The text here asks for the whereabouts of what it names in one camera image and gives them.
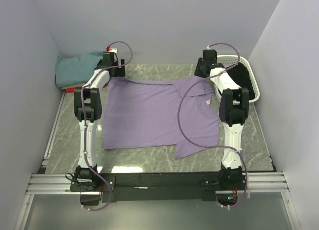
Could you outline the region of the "purple t shirt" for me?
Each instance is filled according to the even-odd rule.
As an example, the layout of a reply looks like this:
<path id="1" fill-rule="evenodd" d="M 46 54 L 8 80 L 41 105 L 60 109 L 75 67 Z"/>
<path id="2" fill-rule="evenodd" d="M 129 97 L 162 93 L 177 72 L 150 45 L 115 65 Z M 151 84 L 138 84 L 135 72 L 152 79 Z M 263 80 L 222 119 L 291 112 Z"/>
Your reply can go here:
<path id="1" fill-rule="evenodd" d="M 185 158 L 219 143 L 219 116 L 207 80 L 137 81 L 112 78 L 103 114 L 105 149 L 175 145 Z"/>

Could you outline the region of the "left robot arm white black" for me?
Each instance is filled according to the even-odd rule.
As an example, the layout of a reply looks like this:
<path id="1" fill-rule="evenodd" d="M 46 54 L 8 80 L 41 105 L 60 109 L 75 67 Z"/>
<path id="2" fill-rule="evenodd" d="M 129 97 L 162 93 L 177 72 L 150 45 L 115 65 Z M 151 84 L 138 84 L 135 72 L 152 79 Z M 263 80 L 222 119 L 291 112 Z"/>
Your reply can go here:
<path id="1" fill-rule="evenodd" d="M 88 191 L 94 191 L 103 184 L 97 173 L 96 132 L 102 116 L 100 92 L 110 78 L 125 76 L 125 60 L 118 58 L 116 48 L 105 50 L 92 77 L 74 91 L 74 115 L 80 127 L 80 157 L 73 184 Z"/>

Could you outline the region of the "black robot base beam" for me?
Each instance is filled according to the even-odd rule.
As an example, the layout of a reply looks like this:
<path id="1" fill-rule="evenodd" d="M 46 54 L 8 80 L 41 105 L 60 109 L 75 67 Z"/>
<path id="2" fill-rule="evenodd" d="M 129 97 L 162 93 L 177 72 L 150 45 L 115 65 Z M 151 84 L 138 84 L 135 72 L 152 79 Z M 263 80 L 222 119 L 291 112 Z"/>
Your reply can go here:
<path id="1" fill-rule="evenodd" d="M 244 173 L 230 171 L 181 173 L 117 173 L 102 174 L 105 182 L 72 180 L 71 193 L 81 194 L 81 203 L 193 200 L 216 201 L 219 191 L 246 189 Z"/>

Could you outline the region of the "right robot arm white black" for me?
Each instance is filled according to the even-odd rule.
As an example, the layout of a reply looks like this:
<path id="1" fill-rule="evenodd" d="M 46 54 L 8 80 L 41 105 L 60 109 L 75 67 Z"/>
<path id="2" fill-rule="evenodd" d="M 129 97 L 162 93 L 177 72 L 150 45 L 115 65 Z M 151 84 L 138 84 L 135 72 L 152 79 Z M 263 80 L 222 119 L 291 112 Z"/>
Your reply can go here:
<path id="1" fill-rule="evenodd" d="M 203 78 L 210 77 L 221 93 L 218 114 L 224 127 L 226 148 L 218 182 L 222 189 L 229 190 L 244 181 L 240 151 L 241 135 L 249 114 L 249 90 L 233 81 L 224 65 L 217 62 L 217 52 L 214 49 L 203 50 L 194 74 Z"/>

